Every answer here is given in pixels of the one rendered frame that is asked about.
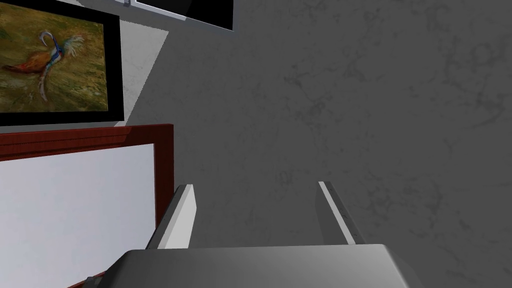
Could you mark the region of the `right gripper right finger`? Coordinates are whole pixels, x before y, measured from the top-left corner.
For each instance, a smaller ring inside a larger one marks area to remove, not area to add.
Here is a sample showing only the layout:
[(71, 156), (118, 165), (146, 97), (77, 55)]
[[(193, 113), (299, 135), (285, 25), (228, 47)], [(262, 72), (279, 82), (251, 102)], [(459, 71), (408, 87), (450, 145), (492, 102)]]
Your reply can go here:
[(319, 181), (315, 211), (324, 245), (365, 245), (366, 241), (344, 204), (342, 194), (329, 181)]

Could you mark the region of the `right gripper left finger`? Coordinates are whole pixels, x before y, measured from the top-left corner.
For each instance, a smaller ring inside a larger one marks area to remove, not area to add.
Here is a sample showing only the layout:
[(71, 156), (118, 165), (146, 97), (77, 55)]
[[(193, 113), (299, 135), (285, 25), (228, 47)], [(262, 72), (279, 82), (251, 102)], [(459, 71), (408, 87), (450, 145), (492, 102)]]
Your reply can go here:
[(196, 212), (194, 186), (178, 186), (146, 249), (189, 248)]

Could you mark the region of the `black framed bird painting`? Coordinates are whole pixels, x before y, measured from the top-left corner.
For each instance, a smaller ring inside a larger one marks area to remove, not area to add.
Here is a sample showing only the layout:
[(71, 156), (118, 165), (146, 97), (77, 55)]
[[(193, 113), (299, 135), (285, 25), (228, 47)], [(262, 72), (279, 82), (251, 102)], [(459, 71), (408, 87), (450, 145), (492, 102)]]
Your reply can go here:
[(118, 15), (0, 0), (0, 127), (124, 118)]

